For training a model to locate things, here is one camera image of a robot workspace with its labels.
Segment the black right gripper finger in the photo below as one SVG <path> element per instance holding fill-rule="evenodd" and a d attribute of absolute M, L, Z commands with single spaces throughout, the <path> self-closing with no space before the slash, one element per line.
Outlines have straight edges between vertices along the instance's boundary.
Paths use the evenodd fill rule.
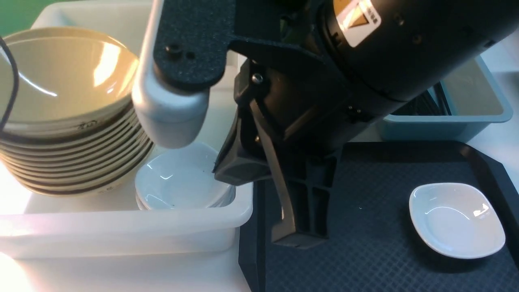
<path fill-rule="evenodd" d="M 280 245 L 308 249 L 326 242 L 338 152 L 324 157 L 287 155 L 280 158 L 280 167 L 284 182 Z"/>
<path fill-rule="evenodd" d="M 297 239 L 294 236 L 297 234 L 297 228 L 290 198 L 290 189 L 287 186 L 274 143 L 260 123 L 263 116 L 255 100 L 250 102 L 250 109 L 283 211 L 281 222 L 272 228 L 271 240 L 275 244 L 296 244 Z"/>

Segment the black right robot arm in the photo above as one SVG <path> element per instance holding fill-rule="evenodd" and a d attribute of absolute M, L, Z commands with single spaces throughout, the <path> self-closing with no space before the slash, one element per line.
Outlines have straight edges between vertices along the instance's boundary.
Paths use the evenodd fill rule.
<path fill-rule="evenodd" d="M 236 5 L 230 50 L 248 59 L 215 178 L 273 179 L 282 220 L 271 240 L 328 238 L 343 145 L 518 26 L 517 0 L 265 0 Z"/>

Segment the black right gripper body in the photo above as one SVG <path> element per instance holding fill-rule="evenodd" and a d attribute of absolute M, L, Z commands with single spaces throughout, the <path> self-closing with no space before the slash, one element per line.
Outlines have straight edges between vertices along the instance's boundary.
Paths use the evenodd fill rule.
<path fill-rule="evenodd" d="M 337 151 L 339 162 L 346 142 L 390 112 L 387 92 L 352 72 L 309 62 L 275 69 L 248 58 L 235 78 L 234 96 L 235 119 L 213 169 L 215 179 L 230 185 L 272 179 L 250 109 L 253 100 L 279 161 Z"/>

